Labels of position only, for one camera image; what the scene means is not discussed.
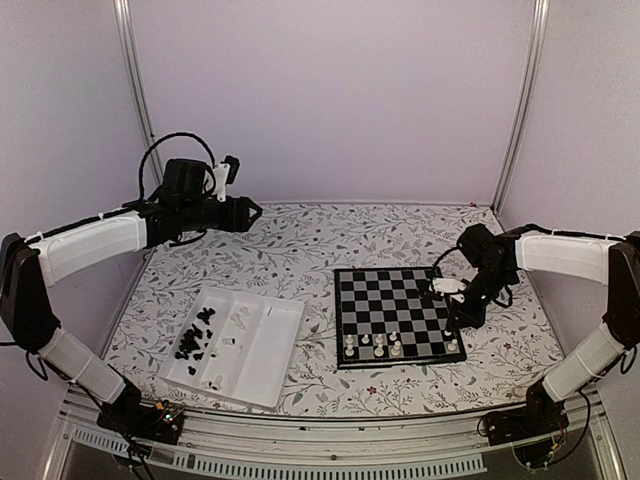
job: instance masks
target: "white plastic tray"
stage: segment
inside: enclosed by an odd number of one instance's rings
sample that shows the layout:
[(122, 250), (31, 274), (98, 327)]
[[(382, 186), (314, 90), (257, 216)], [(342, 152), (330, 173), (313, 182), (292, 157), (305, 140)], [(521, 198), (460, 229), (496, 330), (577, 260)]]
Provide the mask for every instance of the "white plastic tray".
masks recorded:
[[(216, 311), (210, 325), (197, 318), (203, 308)], [(304, 311), (303, 302), (203, 288), (158, 376), (205, 395), (275, 408)], [(176, 359), (180, 341), (192, 324), (203, 331), (203, 338), (196, 339), (202, 349), (188, 360)], [(193, 354), (201, 352), (202, 359), (195, 360)], [(195, 368), (195, 375), (189, 374), (189, 366)]]

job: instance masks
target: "aluminum frame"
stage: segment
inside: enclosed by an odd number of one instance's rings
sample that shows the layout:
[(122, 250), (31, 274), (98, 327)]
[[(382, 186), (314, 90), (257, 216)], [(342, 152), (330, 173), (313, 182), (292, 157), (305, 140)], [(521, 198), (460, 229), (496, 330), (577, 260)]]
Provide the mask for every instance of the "aluminum frame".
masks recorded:
[[(155, 141), (151, 116), (147, 99), (142, 85), (142, 74), (140, 73), (140, 62), (138, 61), (138, 53), (136, 49), (136, 41), (133, 35), (133, 22), (131, 20), (131, 10), (129, 8), (129, 0), (114, 0), (116, 13), (116, 24), (118, 25), (118, 36), (120, 37), (120, 45), (122, 46), (122, 55), (124, 57), (127, 69), (127, 77), (131, 95), (138, 116), (140, 125), (140, 133), (145, 145), (148, 149)], [(162, 162), (157, 151), (153, 151), (149, 157), (151, 165), (151, 173), (156, 186), (162, 183)]]
[(529, 107), (533, 97), (536, 77), (542, 57), (542, 47), (544, 45), (544, 35), (547, 28), (547, 16), (549, 14), (549, 0), (536, 0), (533, 10), (533, 21), (531, 24), (531, 38), (529, 40), (529, 51), (527, 53), (527, 62), (525, 65), (524, 79), (522, 81), (522, 89), (520, 90), (520, 99), (518, 100), (518, 109), (513, 122), (511, 136), (502, 170), (493, 196), (491, 208), (496, 216), (500, 216), (502, 208), (507, 197), (509, 184), (522, 144), (522, 137), (529, 114)]

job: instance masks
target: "chessboard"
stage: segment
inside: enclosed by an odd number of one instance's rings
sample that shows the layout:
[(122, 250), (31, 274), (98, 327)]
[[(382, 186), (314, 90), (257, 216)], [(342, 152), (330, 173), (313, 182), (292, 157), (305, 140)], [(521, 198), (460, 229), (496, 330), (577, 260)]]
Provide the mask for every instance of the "chessboard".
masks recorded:
[(334, 273), (339, 369), (467, 359), (460, 332), (446, 331), (446, 302), (423, 293), (425, 285), (440, 276), (439, 270), (366, 268)]

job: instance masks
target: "chess piece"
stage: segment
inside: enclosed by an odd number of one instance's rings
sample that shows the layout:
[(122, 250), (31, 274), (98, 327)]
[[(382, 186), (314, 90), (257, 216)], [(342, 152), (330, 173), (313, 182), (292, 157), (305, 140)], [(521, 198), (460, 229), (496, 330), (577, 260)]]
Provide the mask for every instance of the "chess piece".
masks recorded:
[(391, 348), (391, 355), (393, 355), (394, 357), (400, 355), (400, 346), (401, 343), (399, 341), (396, 341), (396, 343), (393, 344), (393, 348)]

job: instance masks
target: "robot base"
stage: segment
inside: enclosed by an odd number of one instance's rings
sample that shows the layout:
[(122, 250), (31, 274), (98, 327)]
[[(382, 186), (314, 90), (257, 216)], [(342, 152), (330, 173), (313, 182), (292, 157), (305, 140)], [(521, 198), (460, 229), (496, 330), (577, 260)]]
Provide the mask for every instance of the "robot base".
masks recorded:
[(505, 412), (490, 412), (484, 417), (483, 423), (489, 445), (494, 446), (552, 433), (560, 430), (560, 427), (566, 429), (569, 419), (559, 409), (554, 415), (532, 423), (526, 415), (526, 407), (521, 407)]

